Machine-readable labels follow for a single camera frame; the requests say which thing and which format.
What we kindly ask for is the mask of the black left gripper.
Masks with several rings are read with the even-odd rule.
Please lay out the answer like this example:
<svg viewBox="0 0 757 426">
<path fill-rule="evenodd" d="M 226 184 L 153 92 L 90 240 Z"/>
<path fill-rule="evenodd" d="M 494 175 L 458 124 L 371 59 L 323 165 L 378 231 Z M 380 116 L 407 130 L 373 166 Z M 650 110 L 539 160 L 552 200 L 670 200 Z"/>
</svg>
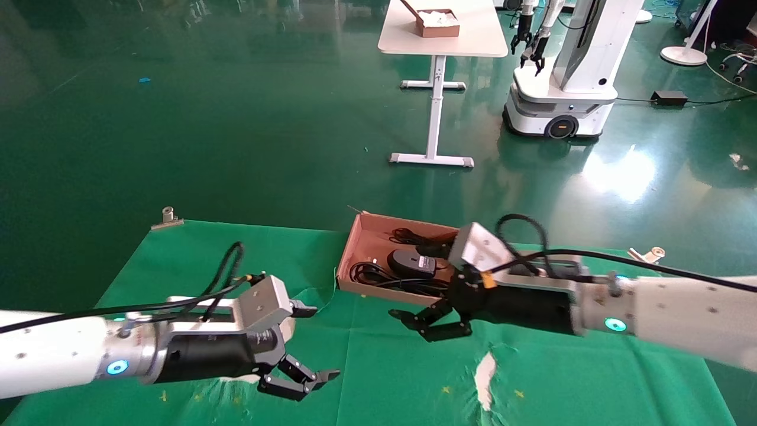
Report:
<svg viewBox="0 0 757 426">
<path fill-rule="evenodd" d="M 319 308 L 290 299 L 292 318 L 312 318 Z M 289 355 L 277 327 L 251 333 L 220 331 L 171 333 L 160 327 L 157 335 L 155 383 L 174 383 L 219 377 L 262 376 L 257 390 L 267 395 L 300 401 L 326 383 L 340 370 L 312 370 Z M 270 373 L 278 369 L 286 379 Z"/>
</svg>

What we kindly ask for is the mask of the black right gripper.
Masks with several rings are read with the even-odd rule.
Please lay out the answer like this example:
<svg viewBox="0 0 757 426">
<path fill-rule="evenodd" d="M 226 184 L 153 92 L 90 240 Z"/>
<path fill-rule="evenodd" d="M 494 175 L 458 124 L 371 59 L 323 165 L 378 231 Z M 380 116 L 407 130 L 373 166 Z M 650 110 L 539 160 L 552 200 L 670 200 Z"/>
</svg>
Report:
<svg viewBox="0 0 757 426">
<path fill-rule="evenodd" d="M 406 329 L 420 332 L 430 343 L 471 336 L 473 330 L 468 321 L 433 325 L 452 310 L 462 319 L 571 336 L 579 334 L 578 319 L 574 318 L 575 291 L 570 284 L 551 284 L 545 277 L 482 272 L 472 266 L 463 267 L 452 279 L 446 299 L 439 299 L 417 313 L 393 308 L 389 315 Z"/>
</svg>

